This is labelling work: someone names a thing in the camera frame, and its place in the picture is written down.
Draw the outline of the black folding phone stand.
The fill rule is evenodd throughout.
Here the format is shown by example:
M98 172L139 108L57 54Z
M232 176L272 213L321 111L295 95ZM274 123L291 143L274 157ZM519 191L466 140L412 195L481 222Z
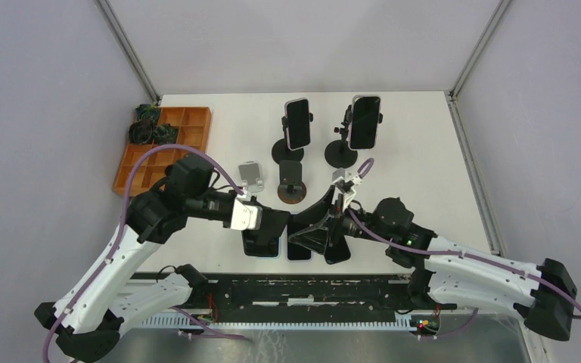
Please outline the black folding phone stand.
M264 209L259 227L241 232L244 253L255 257L279 255L280 237L291 219L287 211Z

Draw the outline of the lilac cased phone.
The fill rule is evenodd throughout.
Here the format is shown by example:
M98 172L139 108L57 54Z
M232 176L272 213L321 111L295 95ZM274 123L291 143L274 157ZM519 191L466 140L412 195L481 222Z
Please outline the lilac cased phone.
M287 226L287 259L290 262L306 262L312 259L312 251L298 244L290 242L290 236L306 228L307 225L298 222L289 222Z

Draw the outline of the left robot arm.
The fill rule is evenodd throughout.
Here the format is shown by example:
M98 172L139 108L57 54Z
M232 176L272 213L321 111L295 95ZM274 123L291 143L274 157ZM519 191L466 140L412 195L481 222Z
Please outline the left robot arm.
M242 189L221 192L211 178L219 165L205 154L187 154L148 191L128 199L115 238L64 297L41 303L35 317L48 330L47 343L74 361L95 362L121 337L163 310L207 300L207 278L180 265L166 278L129 296L120 291L144 261L190 218L221 222L241 233L244 252L269 253L291 217L261 205Z

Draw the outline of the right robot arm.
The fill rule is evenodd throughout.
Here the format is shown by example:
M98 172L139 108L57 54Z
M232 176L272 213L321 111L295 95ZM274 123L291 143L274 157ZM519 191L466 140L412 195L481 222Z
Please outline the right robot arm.
M336 187L293 216L289 243L323 255L329 263L348 258L346 238L386 245L385 254L411 269L407 300L428 306L470 307L520 319L532 332L557 341L570 339L581 319L577 288L565 265L545 259L537 265L483 253L421 227L398 197L384 198L371 212L344 206Z

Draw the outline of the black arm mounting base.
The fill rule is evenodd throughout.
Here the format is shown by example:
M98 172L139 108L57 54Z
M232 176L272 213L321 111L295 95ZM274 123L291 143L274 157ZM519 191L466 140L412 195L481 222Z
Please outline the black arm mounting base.
M180 306L211 312L220 323L390 322L438 304L409 295L408 275L208 273Z

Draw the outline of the brown round base stand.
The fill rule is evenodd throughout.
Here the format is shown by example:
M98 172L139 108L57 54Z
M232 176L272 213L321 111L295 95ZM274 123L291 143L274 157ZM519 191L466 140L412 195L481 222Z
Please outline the brown round base stand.
M278 197L286 204L298 204L307 194L303 182L303 167L301 162L282 160L279 163Z

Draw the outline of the white cased phone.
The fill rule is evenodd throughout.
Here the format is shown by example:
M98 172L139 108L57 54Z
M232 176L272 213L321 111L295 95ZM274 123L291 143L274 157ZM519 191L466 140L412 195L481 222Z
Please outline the white cased phone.
M374 148L381 120L381 98L378 95L355 96L351 104L349 148L351 150Z
M306 98L288 101L284 106L284 110L287 120L287 147L290 150L298 150L309 145L312 119L312 114L309 111L309 101Z

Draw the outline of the light blue cased phone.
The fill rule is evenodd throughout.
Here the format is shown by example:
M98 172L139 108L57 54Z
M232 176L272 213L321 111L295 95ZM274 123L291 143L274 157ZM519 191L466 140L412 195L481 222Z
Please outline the light blue cased phone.
M254 256L264 259L278 258L280 255L280 237L259 237L255 242Z

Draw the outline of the silver white phone stand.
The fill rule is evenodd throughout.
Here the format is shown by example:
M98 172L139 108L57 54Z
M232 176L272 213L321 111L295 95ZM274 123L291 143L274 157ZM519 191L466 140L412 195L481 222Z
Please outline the silver white phone stand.
M241 179L241 187L251 194L264 191L264 178L262 168L257 161L247 161L238 166Z

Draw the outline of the black phone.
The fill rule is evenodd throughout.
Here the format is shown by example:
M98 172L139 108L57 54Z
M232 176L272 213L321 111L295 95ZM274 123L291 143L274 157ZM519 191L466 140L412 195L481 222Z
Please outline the black phone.
M329 265L349 260L351 252L346 242L346 236L343 234L327 234L323 256Z

